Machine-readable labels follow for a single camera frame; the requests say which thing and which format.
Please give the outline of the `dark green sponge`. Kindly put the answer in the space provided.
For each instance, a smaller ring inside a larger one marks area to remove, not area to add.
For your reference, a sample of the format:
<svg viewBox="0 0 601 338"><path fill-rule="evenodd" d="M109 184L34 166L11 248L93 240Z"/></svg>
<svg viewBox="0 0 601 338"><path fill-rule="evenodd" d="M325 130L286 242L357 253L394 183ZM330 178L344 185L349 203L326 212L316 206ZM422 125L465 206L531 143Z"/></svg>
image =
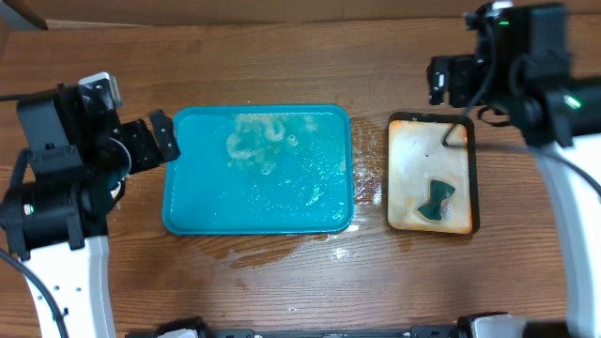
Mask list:
<svg viewBox="0 0 601 338"><path fill-rule="evenodd" d="M427 201L418 207L419 213L428 221L441 221L448 200L454 195L455 187L447 182L432 179L429 183Z"/></svg>

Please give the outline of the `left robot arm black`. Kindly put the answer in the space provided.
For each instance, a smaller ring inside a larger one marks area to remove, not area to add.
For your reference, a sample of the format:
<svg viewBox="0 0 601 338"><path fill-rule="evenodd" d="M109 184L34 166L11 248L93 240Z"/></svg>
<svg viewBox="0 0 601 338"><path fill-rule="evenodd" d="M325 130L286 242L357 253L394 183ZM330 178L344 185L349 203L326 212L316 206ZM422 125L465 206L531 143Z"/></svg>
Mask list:
<svg viewBox="0 0 601 338"><path fill-rule="evenodd" d="M106 84L12 96L28 146L1 202L1 257L27 281L45 337L114 337L107 216L127 176L178 158L163 111L121 123Z"/></svg>

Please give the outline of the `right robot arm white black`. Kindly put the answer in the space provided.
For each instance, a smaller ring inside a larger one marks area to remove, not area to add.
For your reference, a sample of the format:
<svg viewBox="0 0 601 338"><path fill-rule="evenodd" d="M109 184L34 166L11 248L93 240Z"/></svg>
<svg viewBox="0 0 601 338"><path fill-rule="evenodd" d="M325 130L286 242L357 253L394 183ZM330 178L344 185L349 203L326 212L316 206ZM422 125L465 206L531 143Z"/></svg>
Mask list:
<svg viewBox="0 0 601 338"><path fill-rule="evenodd" d="M469 337L600 333L600 81L576 79L567 43L567 10L548 3L481 5L464 16L477 34L473 54L435 56L427 69L429 101L469 113L493 112L518 129L545 181L560 238L567 310L559 325L510 315L469 322Z"/></svg>

